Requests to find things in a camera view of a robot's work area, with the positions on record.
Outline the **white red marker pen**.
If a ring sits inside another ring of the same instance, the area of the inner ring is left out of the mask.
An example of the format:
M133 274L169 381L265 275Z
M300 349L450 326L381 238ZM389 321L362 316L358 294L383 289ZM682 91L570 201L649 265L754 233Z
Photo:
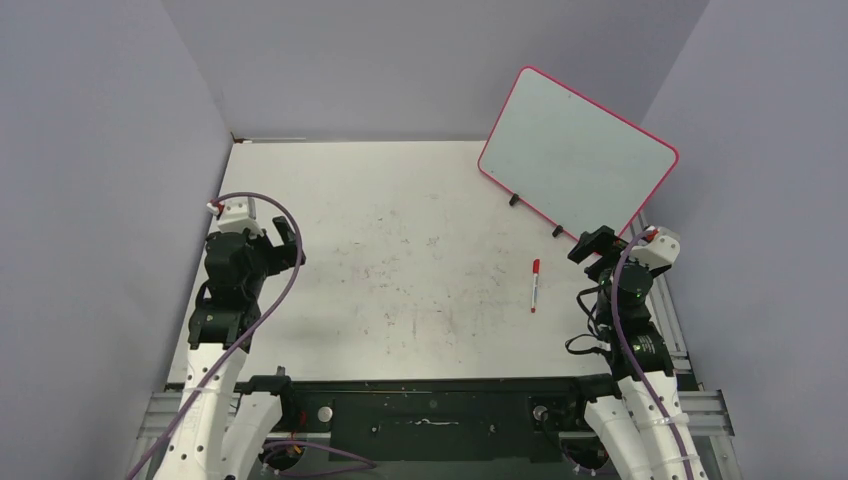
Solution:
M539 273L541 261L539 258L533 260L532 263L532 290L530 300L530 312L535 313L537 309L537 298L539 292Z

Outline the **pink framed whiteboard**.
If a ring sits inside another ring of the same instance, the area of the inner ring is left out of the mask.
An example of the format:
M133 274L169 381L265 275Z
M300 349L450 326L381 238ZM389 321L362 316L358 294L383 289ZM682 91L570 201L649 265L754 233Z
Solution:
M624 233L679 162L670 143L533 67L516 76L479 171L562 233Z

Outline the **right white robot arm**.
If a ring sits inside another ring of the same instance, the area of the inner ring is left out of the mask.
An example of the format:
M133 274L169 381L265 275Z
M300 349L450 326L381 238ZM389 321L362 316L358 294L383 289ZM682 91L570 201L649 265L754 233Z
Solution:
M666 342L652 321L647 298L655 279L680 253L678 237L648 227L631 240L601 226L582 233L568 254L594 287L579 292L589 353L606 361L610 374L595 391L565 402L569 421L591 428L622 479L705 479L708 476L681 406L678 380Z

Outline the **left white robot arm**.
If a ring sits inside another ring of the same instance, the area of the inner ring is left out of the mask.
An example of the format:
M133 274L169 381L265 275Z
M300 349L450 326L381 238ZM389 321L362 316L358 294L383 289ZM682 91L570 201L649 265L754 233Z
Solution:
M207 279L189 319L179 407L127 478L137 478L162 452L157 479L243 479L270 430L286 430L297 420L298 403L285 393L290 379L284 373L252 377L248 407L228 420L253 337L289 295L306 262L292 215L272 222L279 245L250 216L218 216L217 231L205 240Z

